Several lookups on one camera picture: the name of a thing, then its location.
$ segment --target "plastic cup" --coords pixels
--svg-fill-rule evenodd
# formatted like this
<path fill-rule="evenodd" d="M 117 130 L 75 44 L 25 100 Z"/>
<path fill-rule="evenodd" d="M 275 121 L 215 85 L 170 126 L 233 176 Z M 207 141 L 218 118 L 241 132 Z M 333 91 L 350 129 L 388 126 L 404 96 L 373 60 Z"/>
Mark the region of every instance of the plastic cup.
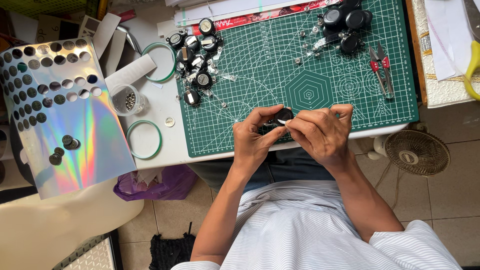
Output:
<path fill-rule="evenodd" d="M 128 110 L 127 96 L 131 93 L 135 95 L 135 102 L 132 109 Z M 110 91 L 108 103 L 118 116 L 129 116 L 141 112 L 145 108 L 147 99 L 131 85 L 117 85 Z"/>

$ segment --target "white striped shirt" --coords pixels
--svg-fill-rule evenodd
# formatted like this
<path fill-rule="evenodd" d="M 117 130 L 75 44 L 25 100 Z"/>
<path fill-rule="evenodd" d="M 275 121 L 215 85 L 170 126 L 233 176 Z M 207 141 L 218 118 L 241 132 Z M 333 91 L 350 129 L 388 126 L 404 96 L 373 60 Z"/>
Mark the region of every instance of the white striped shirt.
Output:
<path fill-rule="evenodd" d="M 426 223 L 362 241 L 335 181 L 292 180 L 245 193 L 223 264 L 184 262 L 172 270 L 461 269 Z"/>

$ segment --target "holographic paper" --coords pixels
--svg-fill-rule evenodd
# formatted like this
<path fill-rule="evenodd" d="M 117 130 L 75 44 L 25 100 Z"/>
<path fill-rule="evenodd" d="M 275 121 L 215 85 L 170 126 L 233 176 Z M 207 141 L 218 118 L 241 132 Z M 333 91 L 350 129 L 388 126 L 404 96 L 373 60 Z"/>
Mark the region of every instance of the holographic paper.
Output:
<path fill-rule="evenodd" d="M 90 55 L 89 59 L 85 57 L 85 53 Z M 107 87 L 90 39 L 70 39 L 16 47 L 0 53 L 0 58 L 3 97 L 9 118 L 14 115 L 14 123 L 10 123 L 10 126 L 18 130 L 42 199 L 82 189 L 136 170 L 120 122 L 108 105 Z M 47 58 L 53 61 L 50 67 L 42 65 L 50 62 Z M 88 79 L 89 82 L 82 85 L 82 80 L 77 79 L 80 77 Z M 66 79 L 72 83 L 62 85 Z M 40 85 L 48 86 L 48 92 L 39 93 L 37 89 Z M 25 98 L 21 91 L 28 93 L 29 88 L 35 89 L 35 97 L 27 95 L 26 100 L 15 97 L 17 95 Z M 55 97 L 62 95 L 68 98 L 69 92 L 78 96 L 75 101 L 65 100 L 63 104 L 53 102 L 50 108 L 45 106 L 48 105 L 48 100 L 43 103 L 45 98 L 61 103 L 62 99 Z M 42 103 L 42 107 L 39 111 L 32 110 L 28 113 L 29 110 L 25 106 L 32 106 L 34 101 Z M 21 116 L 21 108 L 24 110 L 24 116 Z M 39 113 L 46 115 L 47 120 L 44 123 L 37 121 L 33 126 L 29 122 L 28 128 L 23 126 L 25 119 L 29 121 L 31 116 L 37 118 Z M 23 131 L 20 130 L 19 123 L 22 123 Z M 79 140 L 80 146 L 75 150 L 64 148 L 62 143 L 64 135 L 71 135 Z M 61 164 L 54 166 L 50 164 L 49 156 L 54 153 L 56 147 L 63 148 L 65 154 Z"/>

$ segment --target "hand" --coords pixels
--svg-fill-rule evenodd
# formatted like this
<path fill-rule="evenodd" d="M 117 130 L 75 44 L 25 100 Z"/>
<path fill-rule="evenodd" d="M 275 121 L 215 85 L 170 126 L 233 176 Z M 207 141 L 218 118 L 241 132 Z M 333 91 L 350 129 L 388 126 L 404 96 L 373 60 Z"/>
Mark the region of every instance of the hand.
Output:
<path fill-rule="evenodd" d="M 292 138 L 330 173 L 341 172 L 349 165 L 350 159 L 355 158 L 347 147 L 352 113 L 350 104 L 333 105 L 331 109 L 302 110 L 287 121 L 286 127 Z"/>
<path fill-rule="evenodd" d="M 233 167 L 249 174 L 249 177 L 258 169 L 267 157 L 268 149 L 288 131 L 284 126 L 274 128 L 265 135 L 258 134 L 258 128 L 272 119 L 283 104 L 272 107 L 255 108 L 245 121 L 233 125 L 233 140 L 235 157 Z"/>

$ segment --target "green circular band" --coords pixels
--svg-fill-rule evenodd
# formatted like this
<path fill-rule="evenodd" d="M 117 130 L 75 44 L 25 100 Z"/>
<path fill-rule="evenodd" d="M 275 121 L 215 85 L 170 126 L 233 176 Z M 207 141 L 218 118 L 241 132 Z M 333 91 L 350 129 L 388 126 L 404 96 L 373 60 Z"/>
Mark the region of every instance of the green circular band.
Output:
<path fill-rule="evenodd" d="M 170 78 L 170 76 L 172 76 L 173 72 L 175 71 L 175 65 L 177 64 L 177 56 L 175 55 L 175 52 L 173 51 L 172 47 L 170 47 L 169 45 L 165 44 L 165 43 L 162 43 L 162 42 L 155 42 L 155 43 L 152 43 L 150 45 L 148 45 L 143 51 L 142 51 L 142 56 L 144 56 L 145 54 L 147 54 L 151 49 L 153 48 L 156 48 L 156 47 L 167 47 L 170 49 L 170 52 L 172 53 L 172 58 L 173 58 L 173 66 L 172 66 L 172 71 L 170 71 L 170 74 L 168 74 L 165 78 L 163 79 L 159 79 L 159 80 L 154 80 L 152 78 L 150 78 L 149 76 L 145 75 L 145 78 L 147 78 L 148 80 L 152 81 L 152 82 L 155 82 L 155 83 L 159 83 L 159 82 L 163 82 L 165 80 L 167 80 L 168 78 Z"/>
<path fill-rule="evenodd" d="M 130 134 L 132 133 L 132 129 L 140 124 L 140 123 L 149 123 L 151 124 L 152 126 L 154 126 L 156 128 L 156 130 L 158 131 L 158 137 L 160 138 L 160 141 L 158 142 L 158 148 L 156 149 L 155 153 L 153 153 L 151 156 L 149 157 L 142 157 L 142 156 L 139 156 L 137 154 L 135 154 L 135 152 L 133 151 L 132 149 L 132 146 L 130 145 L 129 141 L 130 141 Z M 139 158 L 139 159 L 148 159 L 148 158 L 151 158 L 153 157 L 154 155 L 158 154 L 158 152 L 160 151 L 160 147 L 162 147 L 162 134 L 160 133 L 160 129 L 157 127 L 157 125 L 155 125 L 153 122 L 150 122 L 148 120 L 139 120 L 135 123 L 133 123 L 127 130 L 127 144 L 128 144 L 128 147 L 130 148 L 130 152 L 132 153 L 132 155 L 136 158 Z"/>

